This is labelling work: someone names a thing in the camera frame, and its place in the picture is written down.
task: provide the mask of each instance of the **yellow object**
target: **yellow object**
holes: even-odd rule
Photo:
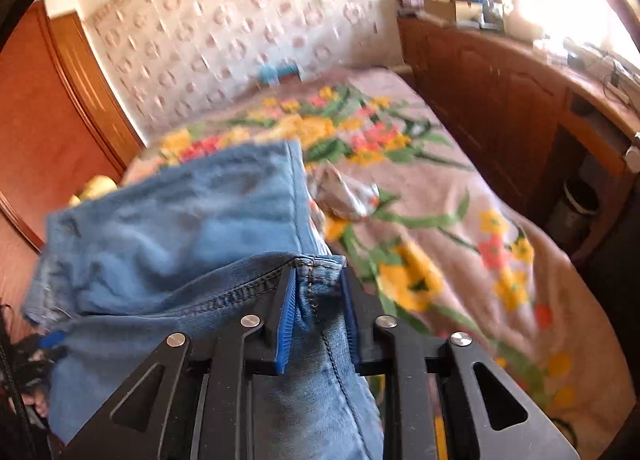
[[[370,151],[369,149],[359,149],[353,156],[349,157],[349,162],[359,165],[370,165],[384,160],[386,160],[386,157],[380,151]]]
[[[341,131],[357,131],[363,124],[364,122],[362,119],[346,119],[340,122],[338,129]]]
[[[546,372],[549,377],[564,377],[571,370],[571,357],[569,354],[556,354],[549,358]]]
[[[256,136],[255,140],[268,142],[300,138],[302,149],[308,149],[323,138],[329,138],[334,134],[335,127],[331,119],[322,119],[321,117],[303,119],[298,114],[290,114],[278,120],[275,127],[269,131]]]
[[[511,246],[511,252],[515,259],[527,264],[533,263],[534,252],[533,247],[526,237],[521,237]]]
[[[334,218],[332,215],[325,214],[326,221],[324,223],[324,239],[329,243],[338,241],[344,234],[349,222],[341,218]]]
[[[391,101],[386,96],[377,96],[371,101],[371,106],[382,109],[389,109],[389,106],[391,106]]]
[[[441,416],[437,416],[433,419],[433,425],[436,430],[436,449],[438,451],[438,460],[448,460],[449,453],[447,452],[447,434],[444,430],[444,420]]]
[[[395,138],[392,138],[385,144],[385,151],[397,151],[404,149],[411,142],[411,139],[407,135],[398,133]]]
[[[527,292],[527,273],[514,272],[508,266],[500,271],[500,279],[494,285],[494,292],[502,299],[505,310],[513,311],[518,306],[529,302]]]
[[[254,120],[255,122],[262,122],[270,118],[264,109],[254,109],[252,111],[249,111],[247,112],[246,117],[249,120]]]
[[[509,230],[509,224],[495,209],[480,213],[480,222],[480,230],[484,233],[504,236]]]
[[[442,291],[444,278],[431,258],[414,242],[395,249],[404,265],[378,263],[378,286],[405,310],[424,312]]]
[[[318,95],[320,95],[320,97],[324,98],[325,100],[338,100],[340,98],[340,93],[337,93],[328,86],[322,88]]]
[[[573,388],[561,388],[554,395],[551,403],[561,410],[570,408],[575,404],[575,391]]]
[[[249,133],[244,127],[236,126],[235,128],[227,131],[220,137],[221,148],[241,144],[251,140],[251,133]]]
[[[264,107],[278,107],[279,102],[278,102],[277,98],[275,98],[274,96],[270,96],[269,98],[265,98],[262,101],[262,105]]]
[[[70,198],[69,206],[76,207],[87,200],[96,200],[117,189],[116,182],[108,176],[94,176],[84,185],[81,192]]]
[[[182,128],[162,137],[160,151],[165,157],[169,155],[179,157],[190,147],[191,135],[187,128]]]
[[[300,103],[297,100],[285,100],[280,104],[280,107],[285,111],[293,111],[295,109],[300,109]]]

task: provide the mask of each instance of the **floral bedspread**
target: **floral bedspread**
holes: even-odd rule
[[[230,145],[292,137],[309,172],[329,161],[378,185],[368,220],[326,213],[318,228],[387,313],[420,332],[471,334],[583,459],[597,458],[635,400],[606,315],[567,256],[493,194],[397,75],[343,70],[217,112],[165,135],[124,183]]]

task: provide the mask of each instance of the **cardboard box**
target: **cardboard box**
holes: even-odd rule
[[[424,0],[424,11],[450,23],[471,21],[482,13],[480,3],[467,1]]]

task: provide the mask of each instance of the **jeans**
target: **jeans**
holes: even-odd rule
[[[285,374],[254,403],[257,458],[382,458],[378,410],[351,364],[338,279],[310,221],[297,142],[241,146],[53,215],[23,313],[65,332],[52,430],[68,442],[172,332],[204,339],[296,268]]]

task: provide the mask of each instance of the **cable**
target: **cable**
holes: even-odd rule
[[[11,368],[11,360],[8,356],[11,349],[11,343],[9,341],[9,335],[6,332],[4,326],[4,317],[2,317],[2,311],[0,310],[0,370],[4,373],[4,383],[6,390],[9,393],[11,399],[14,401],[15,414],[18,416],[20,423],[20,430],[24,441],[27,446],[27,456],[29,459],[36,459],[36,445],[31,433],[31,427],[29,424],[29,416],[27,410],[24,407],[22,396],[18,391],[18,387],[15,384],[14,373]]]
[[[617,88],[620,91],[623,91],[623,93],[626,94],[626,96],[629,99],[629,104],[625,104],[622,99],[617,96],[614,95],[614,97],[611,97],[607,94],[607,84],[611,84],[611,79],[613,79],[613,76],[616,74],[615,70],[613,72],[610,72],[609,74],[605,75],[603,80],[602,80],[602,93],[604,93],[604,96],[606,98],[608,98],[609,100],[613,100],[613,101],[618,101],[620,102],[623,106],[626,107],[626,109],[631,109],[635,114],[636,117],[638,117],[638,119],[640,119],[640,113],[638,113],[638,108],[636,108],[636,104],[634,104],[634,101],[631,99],[631,96],[626,92],[626,90],[622,87],[622,86],[617,86]]]

